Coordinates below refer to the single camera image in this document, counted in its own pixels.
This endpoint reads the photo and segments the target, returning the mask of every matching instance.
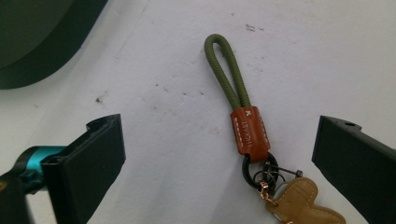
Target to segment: white tabletop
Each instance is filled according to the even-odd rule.
[[[231,108],[204,54],[217,33],[279,164],[316,181],[317,204],[367,223],[311,156],[320,115],[396,146],[395,11],[395,1],[109,1],[56,74],[0,91],[0,173],[26,148],[68,145],[120,113],[127,159],[90,223],[277,223],[241,174]],[[55,223],[47,192],[28,198],[36,223]]]

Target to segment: dark green object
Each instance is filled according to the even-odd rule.
[[[0,1],[0,89],[52,75],[81,47],[107,0]]]
[[[312,161],[369,223],[396,223],[396,150],[322,116]]]
[[[236,92],[238,93],[239,98],[233,91],[233,87],[225,76],[219,61],[216,58],[215,50],[213,49],[214,44],[218,44],[220,46],[221,53],[225,57],[227,64],[230,67],[231,75],[233,76],[233,83],[235,84]],[[215,73],[215,76],[218,79],[220,86],[224,90],[228,102],[230,103],[233,110],[244,106],[250,106],[250,100],[248,99],[248,92],[245,88],[244,79],[242,79],[238,63],[236,62],[235,56],[233,55],[233,50],[231,49],[227,39],[222,35],[210,35],[205,41],[205,54],[207,61],[209,62],[213,73]]]

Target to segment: metal screw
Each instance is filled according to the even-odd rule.
[[[264,164],[264,169],[265,169],[265,166],[270,166],[270,167],[276,168],[278,170],[293,174],[293,175],[295,175],[296,178],[297,177],[303,177],[303,171],[301,171],[301,170],[297,170],[296,172],[293,172],[291,170],[288,170],[288,169],[285,169],[285,168],[282,168],[282,167],[279,167],[279,166],[271,165],[269,162],[266,162]]]

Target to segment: leather tag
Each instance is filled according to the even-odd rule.
[[[235,109],[231,120],[238,152],[249,155],[250,162],[267,161],[271,146],[259,109],[256,106]]]
[[[309,178],[298,177],[285,182],[276,190],[272,199],[274,204],[267,203],[267,209],[278,219],[293,224],[346,224],[346,220],[330,208],[314,204],[318,187]]]

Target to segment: green rope lanyard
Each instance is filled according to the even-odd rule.
[[[215,43],[220,46],[220,50],[224,55],[228,66],[230,67],[231,75],[233,76],[233,82],[235,83],[239,98],[233,91],[233,87],[225,76],[219,61],[216,58],[216,54],[213,49],[213,44]],[[233,110],[240,107],[251,106],[244,80],[242,79],[238,63],[236,62],[235,56],[233,55],[233,50],[224,36],[210,35],[205,41],[205,55]]]

